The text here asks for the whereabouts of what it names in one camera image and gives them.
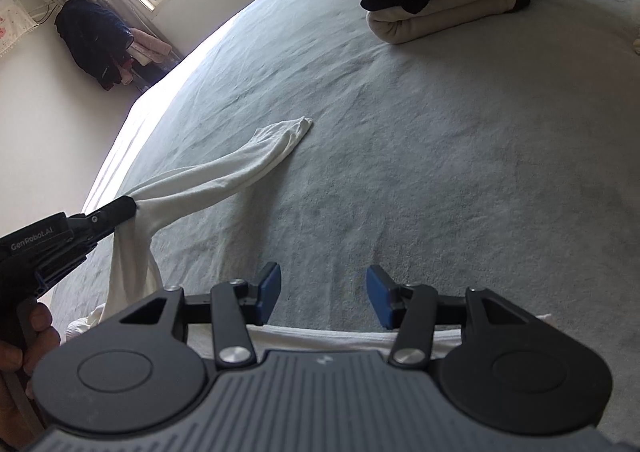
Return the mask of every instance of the folded gray garment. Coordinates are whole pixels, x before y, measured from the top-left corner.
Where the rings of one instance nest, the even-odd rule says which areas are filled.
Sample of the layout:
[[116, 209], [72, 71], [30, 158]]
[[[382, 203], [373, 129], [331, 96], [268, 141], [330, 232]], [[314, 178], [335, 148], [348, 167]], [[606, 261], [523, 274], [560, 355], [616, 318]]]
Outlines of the folded gray garment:
[[[387, 13], [388, 16], [381, 17], [381, 20], [376, 18], [376, 14], [386, 12], [386, 10], [379, 10], [378, 12], [367, 13], [367, 24], [369, 29], [380, 40], [389, 42], [389, 44], [402, 44], [402, 42], [409, 42], [465, 22], [508, 12], [513, 9], [515, 4], [516, 0], [475, 0], [462, 6], [441, 10], [429, 15], [411, 15], [401, 8], [399, 10], [394, 8], [392, 12]], [[410, 18], [388, 20], [388, 18], [405, 16], [402, 12]]]

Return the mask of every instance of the human hand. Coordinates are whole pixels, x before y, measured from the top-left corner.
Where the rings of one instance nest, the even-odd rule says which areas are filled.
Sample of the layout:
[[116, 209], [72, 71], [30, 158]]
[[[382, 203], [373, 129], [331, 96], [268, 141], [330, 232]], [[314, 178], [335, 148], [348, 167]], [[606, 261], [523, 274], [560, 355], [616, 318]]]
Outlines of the human hand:
[[[40, 359], [49, 351], [60, 345], [60, 335], [51, 326], [53, 318], [47, 306], [38, 304], [29, 315], [31, 327], [38, 334], [35, 342], [22, 352], [5, 342], [0, 341], [0, 371], [15, 372], [24, 368], [29, 376]], [[31, 381], [27, 384], [26, 394], [33, 399]], [[26, 447], [35, 436], [31, 433], [14, 400], [0, 378], [0, 438], [14, 448]]]

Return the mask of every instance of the white fabric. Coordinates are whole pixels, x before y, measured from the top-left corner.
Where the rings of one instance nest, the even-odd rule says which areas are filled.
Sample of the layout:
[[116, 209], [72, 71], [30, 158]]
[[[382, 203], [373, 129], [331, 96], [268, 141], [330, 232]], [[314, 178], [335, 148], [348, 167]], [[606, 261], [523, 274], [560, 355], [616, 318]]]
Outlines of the white fabric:
[[[93, 313], [69, 324], [66, 339], [69, 340], [91, 329], [100, 319], [104, 304], [99, 305]], [[550, 314], [538, 318], [552, 324]], [[378, 351], [385, 358], [396, 340], [395, 332], [344, 332], [320, 331], [293, 327], [265, 325], [262, 327], [247, 326], [254, 344], [258, 359], [261, 360], [268, 349], [284, 351]], [[460, 329], [436, 331], [433, 334], [431, 358], [442, 358], [454, 347], [462, 343]], [[194, 324], [189, 327], [187, 340], [189, 347], [202, 358], [213, 358], [211, 326]]]
[[100, 320], [162, 288], [150, 250], [158, 230], [258, 181], [287, 157], [311, 123], [309, 118], [299, 118], [259, 128], [231, 154], [165, 172], [129, 191], [126, 195], [135, 199], [138, 210], [115, 230], [109, 293]]
[[0, 56], [36, 26], [19, 2], [0, 0]]

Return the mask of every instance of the bed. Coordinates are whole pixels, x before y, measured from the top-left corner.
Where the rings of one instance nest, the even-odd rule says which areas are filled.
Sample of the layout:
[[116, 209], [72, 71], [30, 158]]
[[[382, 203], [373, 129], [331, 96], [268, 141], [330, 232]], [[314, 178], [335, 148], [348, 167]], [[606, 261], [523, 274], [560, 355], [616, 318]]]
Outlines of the bed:
[[[162, 230], [165, 284], [203, 293], [268, 260], [270, 323], [376, 331], [364, 269], [492, 288], [596, 349], [602, 421], [640, 442], [640, 58], [634, 0], [532, 0], [399, 46], [359, 0], [256, 0], [134, 106], [86, 209], [310, 116], [268, 176]], [[56, 326], [103, 302], [111, 241], [57, 286]]]

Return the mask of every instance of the metal bolt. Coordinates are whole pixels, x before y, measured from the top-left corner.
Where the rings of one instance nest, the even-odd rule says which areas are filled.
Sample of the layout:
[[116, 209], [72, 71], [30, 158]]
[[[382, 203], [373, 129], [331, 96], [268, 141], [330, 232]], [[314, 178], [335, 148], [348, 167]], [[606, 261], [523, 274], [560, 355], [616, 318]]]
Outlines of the metal bolt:
[[424, 352], [413, 347], [405, 347], [394, 353], [394, 360], [402, 365], [412, 366], [425, 359]]
[[228, 364], [239, 364], [251, 357], [251, 351], [241, 346], [225, 347], [218, 353], [218, 356], [220, 360]]

